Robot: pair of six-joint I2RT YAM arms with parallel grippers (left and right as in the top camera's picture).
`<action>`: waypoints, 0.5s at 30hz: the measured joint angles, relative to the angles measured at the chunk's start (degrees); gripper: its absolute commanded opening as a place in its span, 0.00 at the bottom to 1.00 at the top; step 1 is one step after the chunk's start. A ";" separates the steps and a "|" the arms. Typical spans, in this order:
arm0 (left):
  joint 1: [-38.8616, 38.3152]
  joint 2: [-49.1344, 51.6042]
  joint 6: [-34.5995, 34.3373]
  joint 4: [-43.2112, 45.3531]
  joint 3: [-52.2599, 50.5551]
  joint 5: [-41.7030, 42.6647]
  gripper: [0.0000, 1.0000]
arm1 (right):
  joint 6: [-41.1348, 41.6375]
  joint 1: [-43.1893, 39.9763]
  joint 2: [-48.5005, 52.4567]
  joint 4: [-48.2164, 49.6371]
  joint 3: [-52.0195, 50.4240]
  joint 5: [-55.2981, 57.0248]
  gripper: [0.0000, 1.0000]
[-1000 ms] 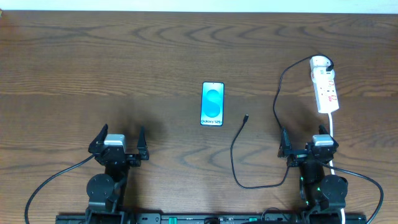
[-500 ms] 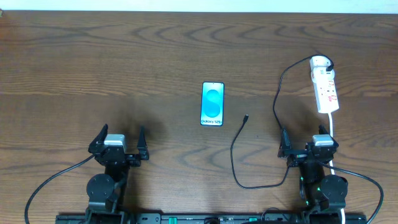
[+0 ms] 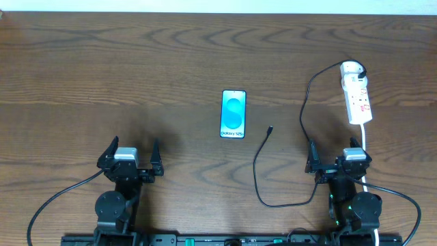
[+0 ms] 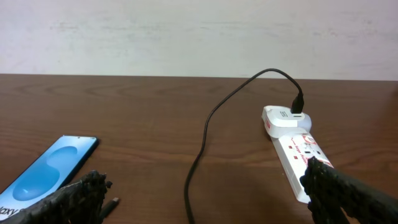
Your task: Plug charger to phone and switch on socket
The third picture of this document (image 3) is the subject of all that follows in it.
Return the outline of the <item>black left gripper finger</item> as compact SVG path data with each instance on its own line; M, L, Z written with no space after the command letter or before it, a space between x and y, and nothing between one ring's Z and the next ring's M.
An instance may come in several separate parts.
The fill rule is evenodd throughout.
M160 157L157 139L154 141L152 155L150 158L150 163L152 164L152 170L153 170L155 176L163 176L164 175L164 168L163 168L162 159Z
M97 160L97 167L100 169L110 169L115 163L115 153L118 149L119 137L115 136L109 147L100 155Z

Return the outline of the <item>white power strip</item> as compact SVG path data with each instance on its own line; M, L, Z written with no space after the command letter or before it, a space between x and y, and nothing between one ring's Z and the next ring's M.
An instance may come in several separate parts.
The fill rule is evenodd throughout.
M372 120L371 105L367 91L367 77L345 74L341 80L350 124L361 125Z

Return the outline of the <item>blue screen Galaxy smartphone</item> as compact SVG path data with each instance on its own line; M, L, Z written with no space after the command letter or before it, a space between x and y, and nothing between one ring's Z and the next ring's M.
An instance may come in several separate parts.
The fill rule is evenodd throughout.
M223 90L220 137L244 139L246 131L246 92Z

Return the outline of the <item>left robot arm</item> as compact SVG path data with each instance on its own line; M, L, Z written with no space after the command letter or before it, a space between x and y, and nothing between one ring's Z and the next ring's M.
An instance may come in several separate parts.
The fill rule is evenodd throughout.
M164 175L158 141L154 142L150 163L149 169L139 168L137 149L120 147L118 137L100 155L97 167L115 183L115 189L96 200L94 246L148 244L147 236L135 231L135 220L143 184L153 183L155 177Z

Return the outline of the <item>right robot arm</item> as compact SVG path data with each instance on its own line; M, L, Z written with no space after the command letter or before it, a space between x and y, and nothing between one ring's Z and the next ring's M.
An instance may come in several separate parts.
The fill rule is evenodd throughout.
M323 164L316 144L309 141L305 171L315 175L315 184L327 184L330 215L337 229L330 233L334 245L379 245L378 228L382 212L382 198L366 190L357 191L356 185L367 174L371 157L351 138L350 147L332 164Z

